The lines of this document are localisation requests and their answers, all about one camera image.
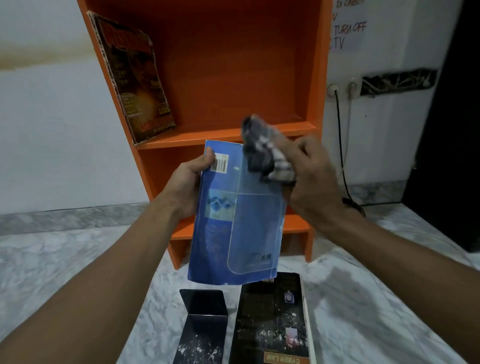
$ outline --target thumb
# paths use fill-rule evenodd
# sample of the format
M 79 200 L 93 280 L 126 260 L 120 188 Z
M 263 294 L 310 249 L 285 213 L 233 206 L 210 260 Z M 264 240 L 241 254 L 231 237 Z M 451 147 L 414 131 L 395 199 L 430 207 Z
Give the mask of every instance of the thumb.
M 292 164 L 295 171 L 303 168 L 308 163 L 308 157 L 305 153 L 283 134 L 277 135 L 273 143 L 285 155 L 285 158 Z
M 199 156 L 195 159 L 192 159 L 188 161 L 187 167 L 195 173 L 199 173 L 205 169 L 207 169 L 215 160 L 215 153 L 213 150 L 208 146 L 205 149 L 205 154 L 202 156 Z

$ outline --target orange shelf board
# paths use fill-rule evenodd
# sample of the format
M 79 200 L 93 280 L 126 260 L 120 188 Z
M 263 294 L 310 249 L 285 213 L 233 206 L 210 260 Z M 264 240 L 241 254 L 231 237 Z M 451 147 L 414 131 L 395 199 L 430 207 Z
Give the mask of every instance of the orange shelf board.
M 301 232 L 308 232 L 309 225 L 298 215 L 285 215 L 285 222 L 283 224 L 284 234 L 296 234 Z M 187 240 L 191 239 L 193 235 L 193 221 L 186 221 L 177 227 L 173 233 L 171 240 Z
M 288 122 L 275 125 L 286 136 L 301 136 L 316 130 L 308 121 Z M 219 129 L 199 132 L 182 132 L 181 127 L 156 136 L 149 141 L 137 145 L 137 149 L 170 148 L 174 146 L 197 146 L 205 144 L 205 140 L 221 140 L 224 142 L 240 142 L 240 128 Z

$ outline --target person's left arm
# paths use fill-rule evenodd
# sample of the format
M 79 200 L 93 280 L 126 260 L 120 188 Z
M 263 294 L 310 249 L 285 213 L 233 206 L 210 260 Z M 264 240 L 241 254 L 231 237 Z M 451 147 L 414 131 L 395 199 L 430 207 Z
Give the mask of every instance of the person's left arm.
M 195 213 L 204 156 L 182 163 L 165 189 L 100 257 L 0 343 L 0 363 L 115 363 L 178 222 Z

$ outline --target person's right hand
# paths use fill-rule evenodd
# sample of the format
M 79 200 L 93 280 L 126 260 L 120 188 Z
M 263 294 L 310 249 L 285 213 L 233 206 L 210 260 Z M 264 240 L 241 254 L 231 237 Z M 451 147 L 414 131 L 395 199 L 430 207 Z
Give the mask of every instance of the person's right hand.
M 323 231 L 345 213 L 335 168 L 320 140 L 307 135 L 291 141 L 280 135 L 274 141 L 297 175 L 293 189 L 284 197 L 293 210 L 316 229 Z

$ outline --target black power cord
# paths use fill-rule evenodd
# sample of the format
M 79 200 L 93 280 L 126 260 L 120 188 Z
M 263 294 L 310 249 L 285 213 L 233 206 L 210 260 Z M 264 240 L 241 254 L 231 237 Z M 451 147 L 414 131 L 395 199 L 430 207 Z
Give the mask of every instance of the black power cord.
M 338 102 L 337 91 L 335 90 L 334 93 L 335 93 L 335 100 L 336 100 L 336 119 L 338 121 L 338 143 L 340 144 L 340 164 L 342 166 L 343 184 L 345 185 L 345 190 L 347 191 L 347 196 L 348 196 L 348 198 L 342 197 L 342 202 L 344 205 L 347 205 L 356 209 L 358 212 L 362 214 L 363 217 L 365 217 L 365 211 L 359 204 L 353 201 L 352 196 L 350 196 L 350 192 L 348 191 L 347 180 L 345 179 L 345 170 L 343 168 L 342 129 L 340 126 L 340 104 Z

